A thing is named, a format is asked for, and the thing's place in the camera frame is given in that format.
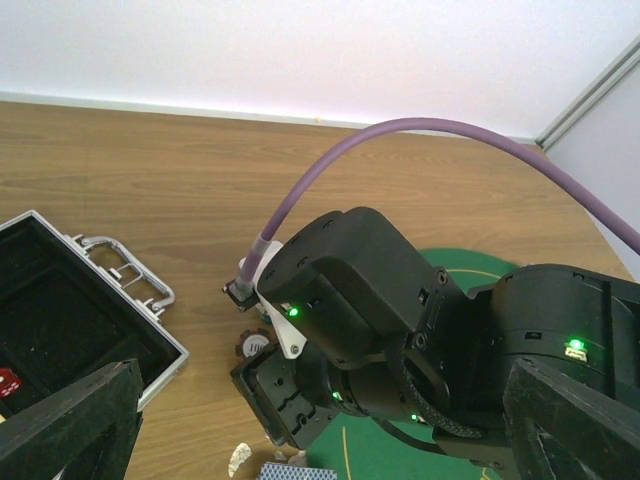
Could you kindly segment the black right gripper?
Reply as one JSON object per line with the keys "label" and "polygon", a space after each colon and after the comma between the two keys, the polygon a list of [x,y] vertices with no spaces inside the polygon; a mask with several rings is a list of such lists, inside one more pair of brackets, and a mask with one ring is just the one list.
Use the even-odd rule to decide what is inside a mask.
{"label": "black right gripper", "polygon": [[295,360],[263,349],[231,372],[272,443],[308,448],[342,411],[345,372],[317,349]]}

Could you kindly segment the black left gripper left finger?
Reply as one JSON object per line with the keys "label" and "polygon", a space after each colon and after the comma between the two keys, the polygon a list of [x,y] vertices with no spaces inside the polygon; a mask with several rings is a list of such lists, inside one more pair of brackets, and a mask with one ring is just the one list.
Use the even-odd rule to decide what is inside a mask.
{"label": "black left gripper left finger", "polygon": [[3,479],[122,479],[142,425],[138,361],[110,363],[1,424]]}

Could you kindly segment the red black 100 chip stack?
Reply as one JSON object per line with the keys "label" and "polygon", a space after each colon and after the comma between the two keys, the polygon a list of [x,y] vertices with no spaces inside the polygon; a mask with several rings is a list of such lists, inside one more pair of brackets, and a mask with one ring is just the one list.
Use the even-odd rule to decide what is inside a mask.
{"label": "red black 100 chip stack", "polygon": [[276,335],[271,328],[253,328],[244,330],[238,337],[234,347],[237,363],[240,364],[248,358],[259,353],[270,343],[273,343]]}

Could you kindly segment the blue green 50 chip stack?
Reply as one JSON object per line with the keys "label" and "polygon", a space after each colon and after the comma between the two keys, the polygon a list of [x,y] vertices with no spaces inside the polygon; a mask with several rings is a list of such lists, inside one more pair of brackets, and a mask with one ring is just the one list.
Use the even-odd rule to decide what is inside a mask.
{"label": "blue green 50 chip stack", "polygon": [[259,318],[265,323],[265,324],[271,324],[271,317],[269,315],[269,313],[267,312],[267,310],[264,308],[263,305],[258,304],[255,306],[256,312],[259,316]]}

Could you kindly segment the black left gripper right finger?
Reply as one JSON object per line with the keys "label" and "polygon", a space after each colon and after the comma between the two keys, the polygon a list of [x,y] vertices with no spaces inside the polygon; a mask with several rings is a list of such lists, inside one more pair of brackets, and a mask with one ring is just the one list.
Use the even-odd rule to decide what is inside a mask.
{"label": "black left gripper right finger", "polygon": [[531,359],[503,395],[517,479],[637,479],[639,391],[612,398]]}

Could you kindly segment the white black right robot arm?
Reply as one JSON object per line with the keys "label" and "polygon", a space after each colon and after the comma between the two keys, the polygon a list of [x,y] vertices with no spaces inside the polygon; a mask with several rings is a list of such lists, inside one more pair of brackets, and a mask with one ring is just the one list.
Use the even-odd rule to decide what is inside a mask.
{"label": "white black right robot arm", "polygon": [[541,264],[463,290],[358,207],[300,230],[257,293],[305,339],[231,373],[275,444],[346,414],[505,479],[639,474],[636,283]]}

